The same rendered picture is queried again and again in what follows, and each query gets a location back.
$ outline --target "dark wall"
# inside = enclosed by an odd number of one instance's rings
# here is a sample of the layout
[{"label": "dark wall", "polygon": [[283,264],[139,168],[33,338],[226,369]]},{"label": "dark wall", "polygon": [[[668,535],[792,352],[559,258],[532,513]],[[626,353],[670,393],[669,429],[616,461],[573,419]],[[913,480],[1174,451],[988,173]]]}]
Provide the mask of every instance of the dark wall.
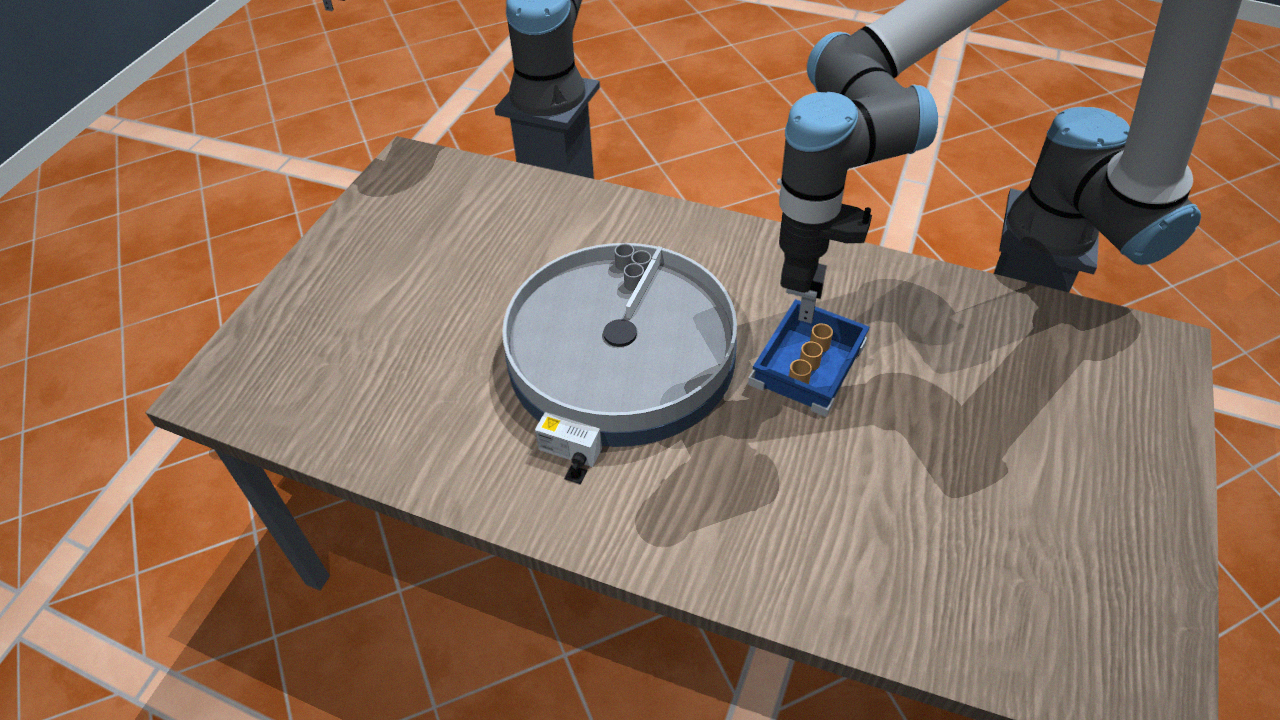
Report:
[{"label": "dark wall", "polygon": [[0,160],[212,0],[0,0]]}]

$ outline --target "blue joint cap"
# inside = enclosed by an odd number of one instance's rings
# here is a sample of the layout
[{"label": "blue joint cap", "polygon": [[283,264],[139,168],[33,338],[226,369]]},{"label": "blue joint cap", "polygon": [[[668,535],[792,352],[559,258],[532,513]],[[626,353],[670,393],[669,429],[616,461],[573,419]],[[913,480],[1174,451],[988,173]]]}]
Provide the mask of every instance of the blue joint cap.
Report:
[{"label": "blue joint cap", "polygon": [[1098,108],[1071,108],[1053,118],[1048,140],[1076,150],[1111,150],[1129,141],[1129,123]]},{"label": "blue joint cap", "polygon": [[938,104],[933,101],[933,95],[928,90],[913,85],[911,90],[915,91],[915,97],[920,104],[920,132],[915,136],[915,149],[924,150],[931,143],[933,138],[938,135]]},{"label": "blue joint cap", "polygon": [[1199,227],[1199,208],[1183,205],[1133,236],[1120,252],[1139,265],[1149,265],[1181,247],[1197,227]]},{"label": "blue joint cap", "polygon": [[570,0],[507,0],[507,22],[525,35],[547,35],[568,17]]},{"label": "blue joint cap", "polygon": [[831,42],[832,40],[835,40],[837,37],[840,37],[841,35],[849,35],[849,33],[847,32],[833,32],[833,33],[828,35],[827,37],[823,37],[822,40],[819,40],[818,45],[813,46],[813,51],[809,53],[809,85],[812,85],[814,87],[818,86],[818,81],[815,79],[817,78],[817,73],[818,73],[818,55],[822,55],[822,51],[827,49],[827,44],[828,42]]},{"label": "blue joint cap", "polygon": [[844,142],[858,126],[858,106],[838,92],[810,92],[791,106],[787,145],[817,152]]}]

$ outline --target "gray cup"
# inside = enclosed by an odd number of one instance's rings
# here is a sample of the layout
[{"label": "gray cup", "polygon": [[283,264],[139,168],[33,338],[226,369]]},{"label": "gray cup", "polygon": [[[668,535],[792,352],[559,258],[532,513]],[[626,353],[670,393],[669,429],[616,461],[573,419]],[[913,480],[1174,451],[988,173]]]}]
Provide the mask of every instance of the gray cup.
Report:
[{"label": "gray cup", "polygon": [[630,245],[622,243],[613,249],[613,269],[622,272],[631,263],[631,255],[635,251]]},{"label": "gray cup", "polygon": [[622,288],[631,292],[640,284],[640,275],[644,274],[644,265],[640,263],[631,263],[622,269]]}]

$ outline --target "white control box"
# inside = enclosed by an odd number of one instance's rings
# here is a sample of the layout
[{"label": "white control box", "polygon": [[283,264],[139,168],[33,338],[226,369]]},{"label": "white control box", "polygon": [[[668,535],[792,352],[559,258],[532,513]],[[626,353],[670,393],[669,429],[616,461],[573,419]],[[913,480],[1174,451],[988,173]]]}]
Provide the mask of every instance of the white control box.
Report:
[{"label": "white control box", "polygon": [[600,429],[543,413],[538,420],[538,450],[572,460],[575,452],[586,456],[586,466],[600,456]]}]

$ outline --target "round gray tray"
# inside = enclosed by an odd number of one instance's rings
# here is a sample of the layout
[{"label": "round gray tray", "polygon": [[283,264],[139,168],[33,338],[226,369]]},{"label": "round gray tray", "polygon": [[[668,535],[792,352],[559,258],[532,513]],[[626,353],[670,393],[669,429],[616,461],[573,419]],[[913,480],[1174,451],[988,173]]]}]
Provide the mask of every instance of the round gray tray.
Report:
[{"label": "round gray tray", "polygon": [[714,275],[662,249],[631,318],[636,340],[608,345],[604,325],[623,316],[631,297],[613,269],[616,247],[577,250],[534,273],[507,306],[502,345],[526,407],[594,425],[612,434],[613,445],[634,445],[684,429],[684,420],[723,396],[737,316]]}]

